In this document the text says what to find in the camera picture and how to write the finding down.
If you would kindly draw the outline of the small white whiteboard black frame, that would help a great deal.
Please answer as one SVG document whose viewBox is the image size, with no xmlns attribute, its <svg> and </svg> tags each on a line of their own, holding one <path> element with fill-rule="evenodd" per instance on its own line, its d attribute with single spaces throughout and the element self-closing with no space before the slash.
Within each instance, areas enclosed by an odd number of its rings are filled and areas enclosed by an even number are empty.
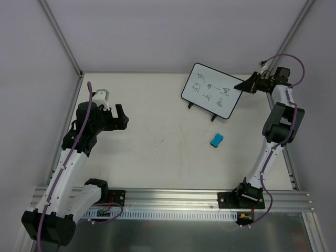
<svg viewBox="0 0 336 252">
<path fill-rule="evenodd" d="M 239 78 L 197 62 L 189 74 L 181 98 L 210 112 L 215 118 L 227 120 L 242 94 L 235 86 L 242 82 Z"/>
</svg>

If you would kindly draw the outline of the blue whiteboard eraser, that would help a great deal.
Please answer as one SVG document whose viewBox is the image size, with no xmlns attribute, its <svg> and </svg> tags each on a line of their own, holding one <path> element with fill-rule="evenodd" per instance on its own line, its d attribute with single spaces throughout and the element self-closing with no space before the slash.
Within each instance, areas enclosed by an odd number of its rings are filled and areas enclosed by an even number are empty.
<svg viewBox="0 0 336 252">
<path fill-rule="evenodd" d="M 224 136 L 217 133 L 215 134 L 214 138 L 210 141 L 210 145 L 214 148 L 219 147 L 220 143 L 223 141 Z"/>
</svg>

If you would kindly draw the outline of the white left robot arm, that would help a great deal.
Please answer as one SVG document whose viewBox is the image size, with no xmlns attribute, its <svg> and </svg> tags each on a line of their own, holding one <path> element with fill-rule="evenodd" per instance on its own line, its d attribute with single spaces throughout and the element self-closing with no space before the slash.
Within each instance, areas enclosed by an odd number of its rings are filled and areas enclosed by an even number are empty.
<svg viewBox="0 0 336 252">
<path fill-rule="evenodd" d="M 125 130 L 129 118 L 121 104 L 116 104 L 117 117 L 111 108 L 99 102 L 82 102 L 76 118 L 64 136 L 59 163 L 42 199 L 32 211 L 24 211 L 21 221 L 27 234 L 38 247 L 42 242 L 67 246 L 72 240 L 79 220 L 92 206 L 123 209 L 124 197 L 114 195 L 107 181 L 88 179 L 80 193 L 70 200 L 75 179 L 87 162 L 103 131 Z"/>
</svg>

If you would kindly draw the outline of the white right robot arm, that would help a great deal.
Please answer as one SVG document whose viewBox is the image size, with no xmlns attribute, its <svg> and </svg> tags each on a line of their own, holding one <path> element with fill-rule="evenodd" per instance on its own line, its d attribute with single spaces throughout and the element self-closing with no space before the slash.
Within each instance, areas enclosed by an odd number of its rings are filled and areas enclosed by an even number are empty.
<svg viewBox="0 0 336 252">
<path fill-rule="evenodd" d="M 278 67 L 271 77 L 264 78 L 262 73 L 254 72 L 234 87 L 252 94 L 257 91 L 268 93 L 276 101 L 262 129 L 264 141 L 252 170 L 224 199 L 230 208 L 265 207 L 266 177 L 278 154 L 294 140 L 305 114 L 304 109 L 294 102 L 289 76 L 290 69 Z"/>
</svg>

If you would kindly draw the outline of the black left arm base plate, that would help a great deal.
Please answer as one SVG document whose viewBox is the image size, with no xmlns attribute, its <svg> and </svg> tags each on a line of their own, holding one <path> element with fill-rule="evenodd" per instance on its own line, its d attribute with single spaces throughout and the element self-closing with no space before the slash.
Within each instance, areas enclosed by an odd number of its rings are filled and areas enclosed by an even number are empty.
<svg viewBox="0 0 336 252">
<path fill-rule="evenodd" d="M 125 204 L 125 190 L 109 190 L 108 203 L 117 203 L 124 207 Z"/>
</svg>

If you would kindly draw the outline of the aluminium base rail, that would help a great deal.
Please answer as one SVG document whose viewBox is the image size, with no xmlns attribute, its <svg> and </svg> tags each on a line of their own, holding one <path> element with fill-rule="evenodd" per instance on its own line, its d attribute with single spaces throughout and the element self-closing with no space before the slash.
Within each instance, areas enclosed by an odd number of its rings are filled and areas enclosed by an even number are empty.
<svg viewBox="0 0 336 252">
<path fill-rule="evenodd" d="M 219 190 L 125 188 L 126 209 L 217 211 Z M 273 212 L 314 212 L 310 194 L 304 191 L 271 191 Z"/>
</svg>

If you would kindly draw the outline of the right aluminium frame post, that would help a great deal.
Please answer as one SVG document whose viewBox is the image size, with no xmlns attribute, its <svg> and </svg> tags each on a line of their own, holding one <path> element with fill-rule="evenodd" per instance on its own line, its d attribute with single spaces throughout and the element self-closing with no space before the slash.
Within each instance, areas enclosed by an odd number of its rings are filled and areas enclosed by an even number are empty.
<svg viewBox="0 0 336 252">
<path fill-rule="evenodd" d="M 272 73 L 275 72 L 275 69 L 277 68 L 277 66 L 278 66 L 282 57 L 289 57 L 289 58 L 293 59 L 294 61 L 298 62 L 299 65 L 302 68 L 302 71 L 303 71 L 302 76 L 305 75 L 305 67 L 304 67 L 302 61 L 297 56 L 288 54 L 287 49 L 290 46 L 290 44 L 292 43 L 297 31 L 299 30 L 299 28 L 303 24 L 305 18 L 307 17 L 309 12 L 311 11 L 315 2 L 316 1 L 314 1 L 314 0 L 307 0 L 307 1 L 304 2 L 303 7 L 301 8 L 297 17 L 293 21 L 293 23 L 292 23 L 291 27 L 289 28 L 285 38 L 281 42 L 280 47 L 277 50 L 276 54 L 274 56 L 270 57 L 269 59 L 267 59 L 267 65 L 269 67 L 269 70 L 271 71 L 271 76 L 272 76 Z"/>
</svg>

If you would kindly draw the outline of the aluminium frame post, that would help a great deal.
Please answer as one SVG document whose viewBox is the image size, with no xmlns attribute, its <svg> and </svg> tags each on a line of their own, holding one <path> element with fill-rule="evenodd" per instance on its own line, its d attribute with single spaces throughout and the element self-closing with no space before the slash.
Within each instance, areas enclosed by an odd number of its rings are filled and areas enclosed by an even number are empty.
<svg viewBox="0 0 336 252">
<path fill-rule="evenodd" d="M 61 44 L 62 49 L 64 50 L 68 60 L 70 61 L 76 75 L 78 77 L 82 77 L 83 72 L 72 52 L 72 50 L 70 49 L 70 46 L 48 4 L 48 2 L 46 0 L 37 0 L 38 4 L 41 6 L 41 9 L 43 11 L 43 13 L 46 15 L 46 18 L 48 20 L 48 22 L 51 25 L 51 28 L 53 29 L 59 43 Z"/>
<path fill-rule="evenodd" d="M 292 23 L 291 27 L 289 28 L 285 38 L 281 42 L 280 47 L 277 50 L 276 54 L 274 56 L 270 57 L 269 59 L 267 59 L 267 65 L 269 67 L 269 70 L 271 71 L 271 76 L 272 76 L 272 73 L 275 72 L 275 69 L 277 68 L 277 66 L 278 66 L 282 57 L 289 57 L 289 58 L 293 59 L 294 61 L 298 62 L 299 65 L 302 68 L 302 71 L 303 71 L 302 76 L 305 75 L 305 67 L 304 67 L 302 61 L 297 56 L 288 54 L 287 49 L 290 46 L 290 44 L 292 43 L 297 31 L 299 30 L 299 28 L 303 24 L 305 18 L 307 17 L 309 12 L 311 11 L 315 2 L 316 1 L 314 1 L 314 0 L 307 0 L 307 1 L 304 2 L 303 7 L 301 8 L 297 17 L 293 21 L 293 23 Z"/>
</svg>

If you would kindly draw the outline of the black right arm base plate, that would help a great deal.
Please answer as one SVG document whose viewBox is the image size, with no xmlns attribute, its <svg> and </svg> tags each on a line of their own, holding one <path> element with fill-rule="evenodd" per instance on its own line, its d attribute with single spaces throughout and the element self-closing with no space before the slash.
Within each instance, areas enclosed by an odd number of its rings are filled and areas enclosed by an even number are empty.
<svg viewBox="0 0 336 252">
<path fill-rule="evenodd" d="M 220 209 L 265 209 L 264 199 L 255 201 L 244 196 L 236 196 L 233 192 L 218 192 L 217 201 Z"/>
</svg>

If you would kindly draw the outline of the left aluminium frame post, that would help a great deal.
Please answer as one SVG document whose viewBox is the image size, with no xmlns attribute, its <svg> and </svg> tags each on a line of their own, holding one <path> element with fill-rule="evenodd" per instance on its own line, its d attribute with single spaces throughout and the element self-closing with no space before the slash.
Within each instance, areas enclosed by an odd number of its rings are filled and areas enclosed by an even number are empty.
<svg viewBox="0 0 336 252">
<path fill-rule="evenodd" d="M 82 77 L 83 72 L 72 52 L 72 50 L 70 49 L 70 46 L 48 4 L 48 2 L 46 0 L 37 0 L 38 4 L 41 6 L 41 9 L 43 11 L 43 13 L 46 15 L 46 18 L 48 20 L 48 22 L 51 25 L 51 28 L 53 29 L 59 43 L 61 44 L 62 49 L 64 50 L 68 60 L 70 61 L 76 75 L 78 77 Z"/>
</svg>

